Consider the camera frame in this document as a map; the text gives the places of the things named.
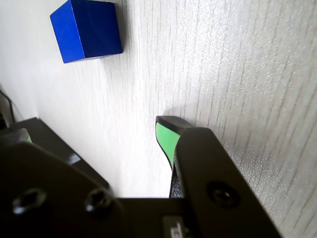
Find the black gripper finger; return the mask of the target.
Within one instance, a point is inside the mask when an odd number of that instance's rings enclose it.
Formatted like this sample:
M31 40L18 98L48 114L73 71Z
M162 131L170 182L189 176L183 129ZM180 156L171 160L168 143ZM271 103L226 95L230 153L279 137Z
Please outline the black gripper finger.
M122 209L108 183L41 120L0 136L3 238L121 238Z
M156 117L156 138L178 176L203 238L280 233L215 134L176 116Z

